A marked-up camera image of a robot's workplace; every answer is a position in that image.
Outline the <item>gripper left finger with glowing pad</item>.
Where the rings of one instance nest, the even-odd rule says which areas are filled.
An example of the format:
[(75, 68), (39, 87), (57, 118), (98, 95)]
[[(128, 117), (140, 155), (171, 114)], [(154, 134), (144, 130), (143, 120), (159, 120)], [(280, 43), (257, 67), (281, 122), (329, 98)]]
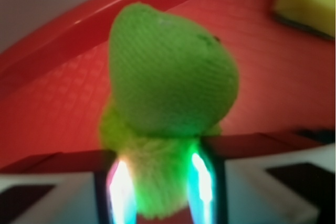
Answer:
[(1, 169), (1, 223), (135, 223), (125, 161), (112, 152), (32, 155)]

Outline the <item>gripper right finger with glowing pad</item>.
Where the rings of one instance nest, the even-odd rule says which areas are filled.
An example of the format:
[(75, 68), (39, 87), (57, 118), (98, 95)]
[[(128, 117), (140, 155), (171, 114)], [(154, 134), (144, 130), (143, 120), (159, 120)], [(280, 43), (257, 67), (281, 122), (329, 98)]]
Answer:
[(193, 223), (335, 223), (335, 131), (205, 137), (188, 185)]

